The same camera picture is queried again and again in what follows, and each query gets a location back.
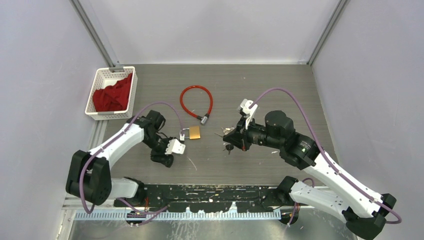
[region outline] robotic arm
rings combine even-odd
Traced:
[[[296,132],[293,120],[284,112],[275,110],[267,113],[265,126],[255,123],[254,115],[258,106],[255,104],[250,108],[252,104],[253,101],[247,99],[240,104],[238,110],[242,117],[235,129],[223,136],[224,142],[243,151],[249,150],[252,144],[278,149],[280,157],[286,163],[314,176],[335,192],[324,192],[287,176],[277,188],[278,198],[283,203],[311,205],[340,219],[359,237],[374,239],[382,231],[386,224],[385,216],[389,213],[376,202],[393,209],[396,199],[388,193],[379,194],[369,189],[325,153],[339,170],[335,172],[326,162],[316,142]],[[372,196],[374,201],[366,198],[343,179],[341,173],[357,188]]]
[[[151,110],[147,116],[138,117],[133,124],[130,118],[111,138],[88,152],[79,150],[72,156],[66,182],[66,192],[80,196],[80,175],[87,160],[98,150],[102,150],[89,164],[84,174],[83,192],[85,200],[95,205],[103,204],[106,199],[126,198],[136,205],[144,201],[144,184],[132,178],[111,178],[111,169],[115,163],[133,146],[145,143],[151,148],[150,159],[170,168],[174,162],[172,153],[183,154],[186,146],[175,137],[162,138],[158,131],[165,125],[165,118],[159,112]]]

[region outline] red wire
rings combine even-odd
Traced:
[[[190,90],[190,89],[202,89],[203,91],[205,91],[205,92],[209,95],[209,110],[207,111],[207,114],[208,114],[208,115],[210,115],[210,114],[211,114],[211,111],[212,111],[212,106],[214,105],[214,100],[212,99],[212,94],[211,94],[211,92],[210,92],[208,89],[206,89],[206,87],[204,87],[204,86],[199,86],[199,85],[189,86],[189,87],[187,87],[186,89],[184,89],[184,90],[181,92],[181,95],[179,96],[179,103],[181,104],[182,109],[184,109],[184,111],[186,111],[188,114],[190,114],[191,116],[193,116],[193,117],[195,117],[195,118],[197,118],[197,119],[201,119],[201,118],[202,118],[201,116],[199,116],[199,115],[196,115],[196,114],[192,113],[192,112],[191,112],[190,110],[188,110],[188,109],[187,109],[187,107],[184,105],[184,102],[183,102],[183,96],[184,96],[184,94],[185,94],[188,90]]]

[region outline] metal corner post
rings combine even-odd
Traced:
[[[81,18],[82,23],[86,27],[88,33],[90,34],[91,38],[93,39],[95,45],[97,46],[98,50],[100,51],[100,54],[103,56],[104,60],[106,61],[107,65],[109,67],[115,67],[114,62],[112,61],[111,56],[109,55],[108,51],[105,48],[105,45],[103,44],[102,40],[100,39],[99,35],[96,32],[96,29],[94,28],[92,22],[90,21],[86,11],[84,10],[83,6],[81,5],[80,0],[69,0],[73,7],[75,8],[75,11],[78,13],[79,17]]]
[[[350,0],[339,0],[337,6],[335,7],[330,20],[328,21],[327,26],[325,27],[324,31],[321,34],[321,37],[318,40],[318,43],[316,44],[315,48],[313,49],[312,55],[310,56],[309,61],[307,62],[308,65],[312,66],[315,62],[315,60],[318,57],[318,54],[320,53],[321,49],[324,46],[324,43],[326,42],[328,36],[331,34],[332,30],[334,29],[337,21],[339,20],[340,16],[342,15],[343,10],[348,5]]]

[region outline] key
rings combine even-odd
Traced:
[[[230,155],[231,150],[233,150],[233,149],[234,149],[234,145],[232,145],[232,144],[227,144],[227,145],[225,145],[225,149],[224,149],[224,151],[225,151],[225,150],[227,150],[227,151],[228,151],[228,155]]]

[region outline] basket handle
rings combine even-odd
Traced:
[[[100,115],[100,116],[107,116],[107,115],[114,115],[114,114],[115,114],[114,111],[99,111],[97,113],[97,115]]]

